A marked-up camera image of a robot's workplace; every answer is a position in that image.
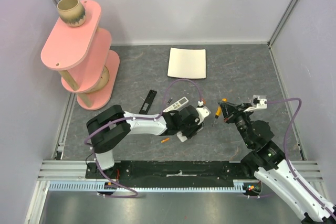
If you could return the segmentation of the orange battery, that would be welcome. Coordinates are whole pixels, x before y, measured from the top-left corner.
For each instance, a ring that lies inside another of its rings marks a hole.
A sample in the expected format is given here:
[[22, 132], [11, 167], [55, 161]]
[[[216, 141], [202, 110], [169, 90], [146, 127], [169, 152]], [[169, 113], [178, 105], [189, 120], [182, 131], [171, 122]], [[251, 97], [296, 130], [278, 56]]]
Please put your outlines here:
[[161, 144], [163, 144], [163, 143], [166, 143], [166, 142], [168, 142], [169, 140], [170, 140], [170, 138], [169, 138], [169, 137], [167, 137], [167, 138], [165, 138], [165, 139], [161, 140]]

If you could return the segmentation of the white remote control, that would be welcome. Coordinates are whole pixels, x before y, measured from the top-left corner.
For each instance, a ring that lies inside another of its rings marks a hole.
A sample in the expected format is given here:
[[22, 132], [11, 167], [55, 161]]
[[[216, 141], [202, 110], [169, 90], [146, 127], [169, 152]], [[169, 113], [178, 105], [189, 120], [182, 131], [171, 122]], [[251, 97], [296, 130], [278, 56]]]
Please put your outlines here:
[[182, 97], [179, 100], [177, 100], [176, 102], [172, 103], [166, 109], [164, 109], [163, 112], [179, 110], [182, 107], [186, 106], [188, 103], [189, 103], [188, 98], [187, 97]]

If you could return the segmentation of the black remote control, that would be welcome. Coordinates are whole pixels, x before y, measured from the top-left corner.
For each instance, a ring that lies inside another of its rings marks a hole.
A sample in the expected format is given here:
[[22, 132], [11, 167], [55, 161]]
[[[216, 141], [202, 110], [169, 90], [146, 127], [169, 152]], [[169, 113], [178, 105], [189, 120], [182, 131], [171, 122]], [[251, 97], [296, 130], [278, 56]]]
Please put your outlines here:
[[154, 101], [157, 91], [150, 90], [140, 108], [139, 114], [148, 114], [149, 109]]

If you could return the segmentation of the small white box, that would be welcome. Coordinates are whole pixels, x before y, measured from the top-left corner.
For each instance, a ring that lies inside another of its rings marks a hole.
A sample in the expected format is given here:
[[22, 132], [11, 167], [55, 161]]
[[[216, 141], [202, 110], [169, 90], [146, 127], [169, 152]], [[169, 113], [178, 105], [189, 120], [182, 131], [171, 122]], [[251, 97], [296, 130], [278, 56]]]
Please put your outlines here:
[[182, 143], [188, 140], [188, 138], [185, 135], [183, 135], [182, 132], [177, 132], [176, 136]]

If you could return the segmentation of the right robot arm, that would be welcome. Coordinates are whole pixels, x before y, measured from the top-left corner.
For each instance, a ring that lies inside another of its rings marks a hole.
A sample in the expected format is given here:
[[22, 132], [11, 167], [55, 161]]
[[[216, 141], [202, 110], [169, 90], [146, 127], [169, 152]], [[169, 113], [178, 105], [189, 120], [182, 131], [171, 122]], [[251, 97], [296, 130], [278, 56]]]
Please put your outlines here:
[[250, 115], [270, 104], [256, 95], [252, 103], [218, 103], [224, 122], [234, 124], [246, 147], [251, 151], [240, 161], [240, 172], [248, 179], [256, 178], [267, 185], [297, 215], [301, 223], [335, 223], [335, 204], [314, 189], [293, 167], [284, 148], [265, 121], [253, 121]]

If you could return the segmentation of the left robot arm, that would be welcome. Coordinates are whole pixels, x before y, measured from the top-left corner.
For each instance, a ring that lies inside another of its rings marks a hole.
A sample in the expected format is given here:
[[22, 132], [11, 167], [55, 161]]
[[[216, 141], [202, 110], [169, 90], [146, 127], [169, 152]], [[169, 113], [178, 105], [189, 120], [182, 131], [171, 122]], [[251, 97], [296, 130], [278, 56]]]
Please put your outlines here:
[[204, 126], [211, 114], [206, 106], [188, 105], [180, 111], [145, 115], [124, 111], [113, 105], [86, 123], [89, 133], [87, 144], [91, 144], [96, 161], [97, 173], [111, 178], [115, 173], [113, 149], [128, 135], [150, 134], [155, 136], [176, 135], [181, 142], [191, 139]]

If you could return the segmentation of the white square plate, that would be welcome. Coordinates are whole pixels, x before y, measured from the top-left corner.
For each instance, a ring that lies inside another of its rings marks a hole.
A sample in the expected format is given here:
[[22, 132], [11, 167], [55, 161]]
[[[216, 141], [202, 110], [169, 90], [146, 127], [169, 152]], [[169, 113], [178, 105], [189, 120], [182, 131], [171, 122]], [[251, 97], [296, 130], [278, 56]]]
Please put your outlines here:
[[172, 78], [205, 79], [206, 50], [170, 48], [167, 76]]

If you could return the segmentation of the beige cup on lower shelf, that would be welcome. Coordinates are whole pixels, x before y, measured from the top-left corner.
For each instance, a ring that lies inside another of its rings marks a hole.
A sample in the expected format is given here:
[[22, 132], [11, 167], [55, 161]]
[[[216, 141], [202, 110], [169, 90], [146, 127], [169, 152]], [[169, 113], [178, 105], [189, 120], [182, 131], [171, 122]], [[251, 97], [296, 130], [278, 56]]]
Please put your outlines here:
[[104, 66], [100, 79], [97, 85], [91, 89], [91, 92], [96, 92], [102, 89], [108, 83], [108, 81], [109, 81], [109, 70], [106, 66]]

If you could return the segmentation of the pink three tier shelf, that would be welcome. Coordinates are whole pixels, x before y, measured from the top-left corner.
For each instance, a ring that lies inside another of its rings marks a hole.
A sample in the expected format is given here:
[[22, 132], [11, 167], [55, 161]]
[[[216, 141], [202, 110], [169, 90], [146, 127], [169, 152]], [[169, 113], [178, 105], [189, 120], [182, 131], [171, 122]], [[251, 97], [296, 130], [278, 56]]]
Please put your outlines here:
[[[112, 95], [120, 58], [111, 50], [111, 33], [99, 26], [101, 6], [93, 0], [80, 0], [86, 9], [86, 21], [70, 27], [58, 17], [42, 51], [43, 64], [61, 76], [62, 86], [77, 97], [86, 110], [105, 106]], [[102, 71], [109, 70], [109, 81], [100, 90], [91, 92]]]

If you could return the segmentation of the beige ceramic mug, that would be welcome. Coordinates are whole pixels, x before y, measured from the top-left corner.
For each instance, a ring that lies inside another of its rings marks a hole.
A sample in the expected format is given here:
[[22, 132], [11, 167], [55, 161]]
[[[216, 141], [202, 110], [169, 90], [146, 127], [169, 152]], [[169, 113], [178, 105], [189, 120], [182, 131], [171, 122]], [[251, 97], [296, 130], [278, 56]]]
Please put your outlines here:
[[60, 0], [57, 11], [60, 19], [70, 27], [79, 27], [86, 21], [86, 9], [80, 0]]

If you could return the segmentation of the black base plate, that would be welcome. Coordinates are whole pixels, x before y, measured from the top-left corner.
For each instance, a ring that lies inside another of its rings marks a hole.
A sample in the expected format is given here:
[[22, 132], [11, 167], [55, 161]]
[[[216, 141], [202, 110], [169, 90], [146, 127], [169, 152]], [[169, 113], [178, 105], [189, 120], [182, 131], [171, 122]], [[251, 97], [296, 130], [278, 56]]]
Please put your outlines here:
[[213, 186], [256, 180], [247, 166], [229, 161], [119, 161], [104, 171], [123, 186]]

